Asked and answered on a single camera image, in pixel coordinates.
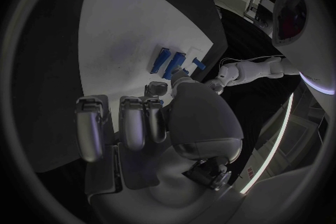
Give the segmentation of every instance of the dark background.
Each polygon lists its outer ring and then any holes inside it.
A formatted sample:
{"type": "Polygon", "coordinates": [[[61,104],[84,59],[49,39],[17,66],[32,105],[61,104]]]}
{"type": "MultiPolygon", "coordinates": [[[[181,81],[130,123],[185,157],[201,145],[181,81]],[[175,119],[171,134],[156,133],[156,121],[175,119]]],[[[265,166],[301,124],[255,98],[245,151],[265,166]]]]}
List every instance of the dark background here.
{"type": "MultiPolygon", "coordinates": [[[[0,9],[0,15],[3,17],[3,15],[8,10],[8,7],[12,3],[11,0],[1,0],[1,9],[0,9]]],[[[330,5],[330,12],[334,12],[334,9],[331,8],[332,5],[330,5]]],[[[18,222],[18,221],[34,221],[35,223],[47,223],[46,219],[41,220],[40,215],[35,214],[32,209],[37,210],[37,208],[34,208],[34,205],[30,204],[29,197],[25,197],[22,195],[22,190],[20,189],[18,182],[13,178],[8,178],[7,173],[10,170],[10,167],[6,165],[6,156],[2,156],[2,167],[3,167],[3,173],[2,173],[2,186],[3,186],[3,206],[2,206],[2,212],[3,212],[3,218],[7,219],[11,222],[18,222]]],[[[81,195],[81,188],[80,184],[77,182],[74,182],[68,186],[67,189],[64,189],[64,185],[62,185],[60,174],[62,172],[54,172],[55,174],[50,176],[51,178],[54,178],[53,182],[53,193],[57,194],[59,190],[62,190],[63,193],[68,192],[69,195],[64,195],[63,197],[58,197],[60,200],[66,203],[66,205],[71,206],[71,204],[74,202],[74,196],[76,194],[81,195]]],[[[317,197],[314,197],[312,200],[314,201],[314,204],[310,208],[307,208],[305,211],[305,218],[301,220],[296,220],[296,223],[304,223],[307,219],[312,220],[319,220],[320,223],[323,223],[324,221],[329,220],[329,223],[336,223],[332,221],[335,212],[335,191],[333,189],[334,184],[334,176],[335,176],[335,170],[330,169],[330,177],[327,180],[326,177],[326,185],[321,186],[321,192],[317,197]]],[[[74,213],[76,213],[78,216],[81,214],[80,211],[85,211],[85,209],[79,209],[80,204],[78,204],[77,210],[75,210],[74,213]]]]}

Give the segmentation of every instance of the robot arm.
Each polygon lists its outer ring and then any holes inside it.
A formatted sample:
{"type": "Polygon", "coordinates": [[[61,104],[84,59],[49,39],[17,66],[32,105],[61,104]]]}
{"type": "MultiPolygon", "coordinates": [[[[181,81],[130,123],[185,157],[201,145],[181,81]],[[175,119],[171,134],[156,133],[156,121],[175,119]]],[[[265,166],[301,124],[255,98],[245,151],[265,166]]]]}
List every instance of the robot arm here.
{"type": "Polygon", "coordinates": [[[226,86],[249,83],[261,77],[281,78],[284,74],[299,74],[286,58],[271,57],[261,63],[242,60],[223,65],[218,76],[206,82],[206,85],[221,94],[226,86]]]}

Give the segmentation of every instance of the blue object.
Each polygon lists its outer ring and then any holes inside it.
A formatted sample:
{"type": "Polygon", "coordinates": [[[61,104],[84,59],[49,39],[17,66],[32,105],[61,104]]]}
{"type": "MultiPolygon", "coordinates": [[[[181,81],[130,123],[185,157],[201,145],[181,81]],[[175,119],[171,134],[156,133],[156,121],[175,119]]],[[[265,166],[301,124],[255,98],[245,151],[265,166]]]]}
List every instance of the blue object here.
{"type": "Polygon", "coordinates": [[[170,57],[171,52],[169,49],[162,48],[160,51],[160,54],[156,58],[154,62],[154,66],[152,68],[151,74],[156,74],[160,67],[163,65],[163,63],[170,57]]]}
{"type": "Polygon", "coordinates": [[[206,66],[203,63],[201,63],[197,58],[193,60],[193,63],[196,64],[197,67],[201,70],[204,70],[206,68],[206,66]]]}
{"type": "Polygon", "coordinates": [[[177,66],[181,66],[185,61],[185,54],[181,52],[176,52],[173,59],[168,64],[163,78],[166,80],[171,80],[171,71],[173,71],[177,66]]]}

